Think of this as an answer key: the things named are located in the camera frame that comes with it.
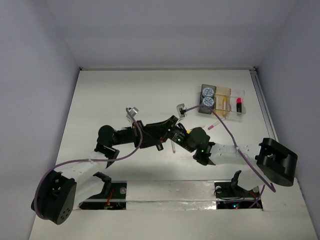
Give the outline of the black green highlighter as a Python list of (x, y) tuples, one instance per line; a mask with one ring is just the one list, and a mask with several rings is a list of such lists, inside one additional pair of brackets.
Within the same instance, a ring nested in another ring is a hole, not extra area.
[(164, 149), (163, 143), (160, 141), (156, 144), (156, 148), (158, 151), (162, 151)]

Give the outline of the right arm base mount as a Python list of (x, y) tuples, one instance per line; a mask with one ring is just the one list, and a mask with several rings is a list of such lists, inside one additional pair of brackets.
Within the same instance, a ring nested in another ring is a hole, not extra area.
[(214, 183), (214, 196), (218, 210), (239, 209), (263, 209), (261, 192), (257, 190), (245, 190), (238, 186), (241, 170), (237, 171), (229, 181)]

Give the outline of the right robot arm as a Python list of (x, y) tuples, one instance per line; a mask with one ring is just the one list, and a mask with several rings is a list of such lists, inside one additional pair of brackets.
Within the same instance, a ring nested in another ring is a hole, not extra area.
[(223, 145), (210, 141), (201, 127), (187, 132), (178, 123), (169, 131), (168, 138), (193, 153), (197, 163), (207, 166), (242, 165), (230, 183), (235, 196), (242, 196), (255, 187), (266, 186), (273, 192), (275, 185), (291, 187), (294, 184), (298, 156), (292, 150), (272, 138), (264, 138), (258, 145)]

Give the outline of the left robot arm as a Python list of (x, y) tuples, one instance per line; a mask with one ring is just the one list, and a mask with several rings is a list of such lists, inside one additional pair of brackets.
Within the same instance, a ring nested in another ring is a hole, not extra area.
[(102, 173), (102, 169), (122, 159), (119, 150), (114, 147), (133, 144), (134, 152), (153, 146), (161, 151), (174, 125), (173, 119), (167, 119), (147, 125), (140, 120), (133, 120), (130, 127), (121, 130), (109, 125), (102, 126), (98, 130), (94, 149), (102, 157), (69, 160), (48, 170), (37, 186), (31, 209), (40, 219), (60, 225), (70, 216), (74, 206), (79, 204), (77, 196), (82, 196), (84, 200), (89, 198), (89, 194), (81, 190), (87, 181), (95, 182), (93, 191), (97, 196), (109, 197), (112, 180)]

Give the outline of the blue white round jar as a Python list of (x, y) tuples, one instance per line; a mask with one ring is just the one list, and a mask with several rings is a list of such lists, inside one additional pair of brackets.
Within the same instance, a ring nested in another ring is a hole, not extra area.
[(203, 98), (212, 98), (215, 94), (215, 90), (211, 87), (205, 87), (202, 89), (201, 95)]

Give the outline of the black pink highlighter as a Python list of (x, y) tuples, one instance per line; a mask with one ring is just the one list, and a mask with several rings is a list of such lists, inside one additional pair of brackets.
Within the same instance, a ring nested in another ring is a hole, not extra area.
[(237, 100), (236, 100), (236, 112), (237, 113), (242, 113), (243, 111), (242, 111), (242, 106), (243, 106), (243, 102), (242, 102), (242, 98), (237, 98)]

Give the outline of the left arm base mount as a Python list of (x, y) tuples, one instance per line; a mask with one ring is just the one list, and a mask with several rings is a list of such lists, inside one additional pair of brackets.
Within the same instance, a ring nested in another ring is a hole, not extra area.
[(127, 182), (112, 181), (112, 179), (102, 173), (93, 175), (94, 180), (103, 183), (101, 191), (94, 194), (79, 204), (81, 210), (125, 210), (127, 206)]

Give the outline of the purple white marker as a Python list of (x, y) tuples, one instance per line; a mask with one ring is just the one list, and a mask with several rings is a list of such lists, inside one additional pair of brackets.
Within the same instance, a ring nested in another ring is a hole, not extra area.
[(218, 120), (215, 123), (213, 123), (212, 125), (210, 125), (207, 129), (211, 130), (211, 129), (215, 128), (216, 126), (221, 124), (225, 119), (226, 119), (225, 117), (221, 118), (220, 120)]

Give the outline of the pink white marker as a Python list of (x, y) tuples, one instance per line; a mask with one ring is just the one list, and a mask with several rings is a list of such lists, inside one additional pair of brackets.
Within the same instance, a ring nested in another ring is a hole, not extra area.
[(175, 143), (173, 141), (171, 141), (171, 148), (172, 148), (172, 152), (175, 154), (176, 153), (176, 147), (175, 147)]

